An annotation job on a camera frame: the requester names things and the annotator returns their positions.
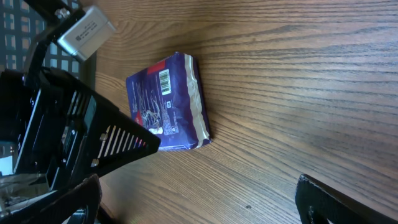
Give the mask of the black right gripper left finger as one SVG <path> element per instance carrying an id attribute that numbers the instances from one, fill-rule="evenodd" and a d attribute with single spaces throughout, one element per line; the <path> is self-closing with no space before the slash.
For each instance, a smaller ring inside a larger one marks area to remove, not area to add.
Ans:
<path id="1" fill-rule="evenodd" d="M 102 190 L 96 174 L 1 218 L 1 224 L 94 223 Z"/>

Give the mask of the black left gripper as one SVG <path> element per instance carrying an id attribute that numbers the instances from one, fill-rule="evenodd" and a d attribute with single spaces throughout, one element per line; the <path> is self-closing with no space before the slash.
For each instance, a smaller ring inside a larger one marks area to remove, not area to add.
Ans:
<path id="1" fill-rule="evenodd" d="M 13 173 L 44 174 L 57 190 L 157 152 L 158 137 L 72 74 L 44 66 L 50 45 L 60 47 L 57 40 L 85 15 L 84 7 L 29 6 L 49 27 L 33 39 L 21 72 L 1 73 L 1 142 L 10 149 Z"/>

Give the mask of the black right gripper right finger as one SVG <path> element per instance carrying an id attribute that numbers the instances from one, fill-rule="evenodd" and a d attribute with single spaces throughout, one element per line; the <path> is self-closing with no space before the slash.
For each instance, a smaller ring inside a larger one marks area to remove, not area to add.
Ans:
<path id="1" fill-rule="evenodd" d="M 397 224 L 397 220 L 307 174 L 301 174 L 298 178 L 295 203 L 301 222 L 306 224 Z"/>

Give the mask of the purple sanitary pad pack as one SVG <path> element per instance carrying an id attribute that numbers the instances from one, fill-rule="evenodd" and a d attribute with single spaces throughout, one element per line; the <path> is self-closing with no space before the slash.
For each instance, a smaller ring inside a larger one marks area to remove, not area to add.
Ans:
<path id="1" fill-rule="evenodd" d="M 195 57 L 176 52 L 126 79 L 131 118 L 160 139 L 160 151 L 211 143 Z"/>

